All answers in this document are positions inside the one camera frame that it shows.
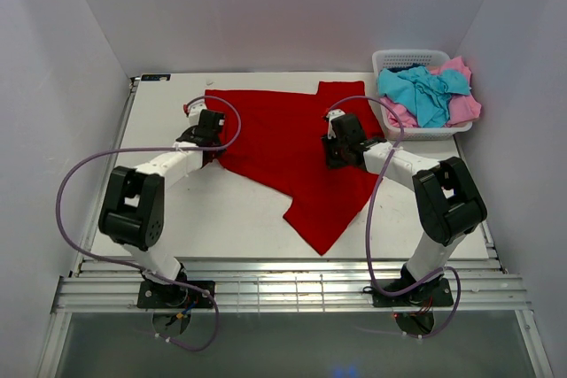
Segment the red t shirt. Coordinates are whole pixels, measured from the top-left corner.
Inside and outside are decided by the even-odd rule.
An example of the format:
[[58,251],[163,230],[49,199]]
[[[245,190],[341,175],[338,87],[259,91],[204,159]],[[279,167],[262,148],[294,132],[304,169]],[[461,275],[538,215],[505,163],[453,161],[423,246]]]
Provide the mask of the red t shirt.
[[377,176],[355,167],[329,169],[321,138],[333,104],[355,114],[366,135],[382,135],[363,81],[322,81],[314,94],[209,89],[208,109],[225,115],[221,140],[235,142],[221,165],[291,197],[283,215],[318,254],[325,254],[368,202]]

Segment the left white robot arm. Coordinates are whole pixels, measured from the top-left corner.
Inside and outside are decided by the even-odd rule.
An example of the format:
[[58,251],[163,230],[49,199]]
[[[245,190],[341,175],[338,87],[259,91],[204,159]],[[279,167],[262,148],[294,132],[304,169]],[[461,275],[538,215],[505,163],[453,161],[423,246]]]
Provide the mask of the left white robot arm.
[[203,168],[222,151],[225,114],[203,102],[187,113],[190,126],[173,149],[135,167],[117,166],[109,177],[98,219],[99,231],[122,246],[142,268],[148,290],[165,305],[178,306],[189,291],[182,264],[160,240],[165,228],[166,191]]

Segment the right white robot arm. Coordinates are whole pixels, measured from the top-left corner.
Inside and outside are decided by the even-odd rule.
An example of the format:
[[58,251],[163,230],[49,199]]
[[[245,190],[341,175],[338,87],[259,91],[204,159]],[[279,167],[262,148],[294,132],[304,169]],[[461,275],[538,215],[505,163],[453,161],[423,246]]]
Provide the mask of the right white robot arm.
[[358,117],[340,109],[330,111],[328,132],[322,137],[326,162],[333,168],[355,167],[377,176],[369,200],[373,213],[383,179],[413,191],[422,236],[400,278],[380,286],[372,266],[371,218],[367,218],[365,251],[369,267],[369,291],[373,296],[408,300],[428,297],[447,270],[447,261],[466,235],[487,218],[485,202],[470,171],[459,157],[437,160],[418,156],[384,138],[368,138]]

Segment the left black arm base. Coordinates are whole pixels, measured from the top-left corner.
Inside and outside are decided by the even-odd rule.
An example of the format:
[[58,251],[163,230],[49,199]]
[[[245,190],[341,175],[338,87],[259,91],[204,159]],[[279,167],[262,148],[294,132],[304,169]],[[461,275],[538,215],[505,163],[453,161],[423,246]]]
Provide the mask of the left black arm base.
[[178,285],[158,284],[150,280],[143,280],[140,284],[136,301],[139,309],[183,310],[191,306],[208,309],[213,307],[213,302],[201,291]]

